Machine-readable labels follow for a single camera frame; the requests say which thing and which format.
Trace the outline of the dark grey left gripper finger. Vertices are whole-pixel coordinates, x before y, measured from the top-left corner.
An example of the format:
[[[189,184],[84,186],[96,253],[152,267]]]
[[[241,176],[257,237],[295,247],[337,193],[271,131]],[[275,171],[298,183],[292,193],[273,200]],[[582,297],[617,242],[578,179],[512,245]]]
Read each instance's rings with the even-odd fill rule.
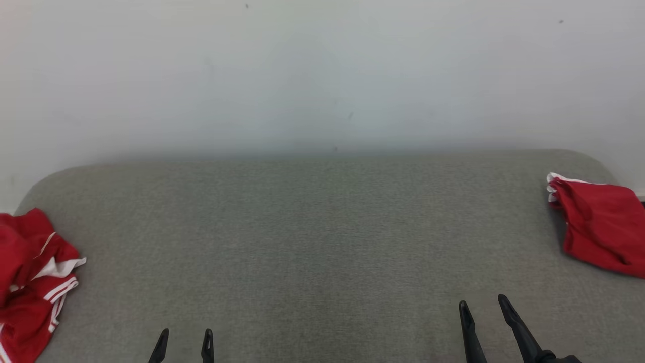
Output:
[[[201,345],[201,358],[202,363],[215,363],[212,329],[205,330]]]
[[[148,363],[163,363],[166,356],[168,338],[170,337],[170,329],[165,328],[161,331],[159,338],[155,344],[151,357]]]

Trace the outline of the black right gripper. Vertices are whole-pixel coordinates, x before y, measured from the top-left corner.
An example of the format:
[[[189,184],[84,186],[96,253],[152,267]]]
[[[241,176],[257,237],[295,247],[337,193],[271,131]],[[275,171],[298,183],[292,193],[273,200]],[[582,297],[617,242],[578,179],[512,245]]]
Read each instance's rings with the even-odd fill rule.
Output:
[[[582,363],[576,356],[557,357],[550,350],[542,350],[528,327],[504,294],[498,295],[498,303],[506,323],[513,331],[524,363]],[[476,334],[476,324],[465,300],[459,303],[459,318],[465,347],[466,363],[487,363],[486,356]]]

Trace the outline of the red garment thin white stripes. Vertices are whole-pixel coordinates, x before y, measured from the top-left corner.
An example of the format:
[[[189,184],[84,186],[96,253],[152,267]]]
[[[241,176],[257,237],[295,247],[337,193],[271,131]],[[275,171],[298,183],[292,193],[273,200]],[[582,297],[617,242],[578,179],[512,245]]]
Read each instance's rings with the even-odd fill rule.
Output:
[[[86,261],[41,209],[0,214],[0,363],[35,363]]]

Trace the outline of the red garment broad white bands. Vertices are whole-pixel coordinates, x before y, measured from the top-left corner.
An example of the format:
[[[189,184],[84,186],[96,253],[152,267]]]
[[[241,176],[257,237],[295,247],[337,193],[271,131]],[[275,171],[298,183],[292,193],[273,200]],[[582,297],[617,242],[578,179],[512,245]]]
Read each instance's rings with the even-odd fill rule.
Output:
[[[548,202],[566,220],[563,250],[581,262],[645,280],[645,206],[631,189],[547,175]]]

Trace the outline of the grey fabric sofa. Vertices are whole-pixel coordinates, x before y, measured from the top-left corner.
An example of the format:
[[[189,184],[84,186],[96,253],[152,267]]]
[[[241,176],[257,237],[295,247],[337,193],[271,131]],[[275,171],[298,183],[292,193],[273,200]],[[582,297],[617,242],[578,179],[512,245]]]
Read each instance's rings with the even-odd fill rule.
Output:
[[[562,252],[549,172],[615,178],[565,150],[218,159],[70,168],[43,210],[87,263],[44,363],[463,363],[465,300],[490,363],[521,363],[505,294],[539,344],[645,363],[645,281]]]

